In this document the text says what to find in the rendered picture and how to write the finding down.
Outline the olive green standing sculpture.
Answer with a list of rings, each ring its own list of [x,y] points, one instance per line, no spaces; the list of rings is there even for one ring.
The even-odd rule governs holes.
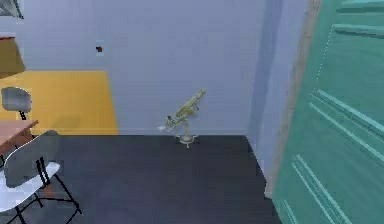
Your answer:
[[[164,132],[171,132],[180,123],[184,124],[184,134],[176,135],[181,144],[184,144],[187,149],[195,141],[197,135],[189,134],[189,122],[188,117],[194,115],[199,111],[198,102],[207,92],[206,89],[200,89],[195,96],[192,96],[182,106],[180,106],[173,116],[168,115],[165,119],[165,123],[159,126],[158,129]]]

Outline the teal panelled room door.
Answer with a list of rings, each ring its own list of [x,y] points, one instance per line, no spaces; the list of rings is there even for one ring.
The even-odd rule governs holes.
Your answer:
[[[281,224],[384,224],[384,0],[322,0],[272,201]]]

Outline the grey chair with black legs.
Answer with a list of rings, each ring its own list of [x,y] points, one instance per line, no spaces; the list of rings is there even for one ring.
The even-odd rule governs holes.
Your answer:
[[[69,224],[76,214],[82,214],[77,200],[71,195],[64,182],[59,178],[61,165],[55,162],[60,148],[60,134],[48,130],[15,149],[5,159],[0,171],[0,214],[15,210],[15,214],[6,224],[16,219],[27,224],[23,212],[37,202],[41,208],[43,201],[71,203],[74,212],[65,224]],[[67,194],[67,198],[41,197],[37,192],[46,189],[55,178]]]

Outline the brown wooden table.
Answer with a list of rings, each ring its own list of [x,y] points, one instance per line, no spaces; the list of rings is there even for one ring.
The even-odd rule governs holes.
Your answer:
[[[31,129],[37,124],[37,120],[0,120],[0,155],[31,141]]]

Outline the brown wooden cupboard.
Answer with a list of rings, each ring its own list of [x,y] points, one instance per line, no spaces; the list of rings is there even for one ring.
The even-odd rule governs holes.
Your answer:
[[[25,71],[14,37],[0,37],[0,79]]]

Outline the grey framed wall picture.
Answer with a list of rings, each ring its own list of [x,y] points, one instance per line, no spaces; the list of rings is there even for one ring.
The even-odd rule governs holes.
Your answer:
[[[17,0],[0,0],[0,16],[12,16],[23,19]]]

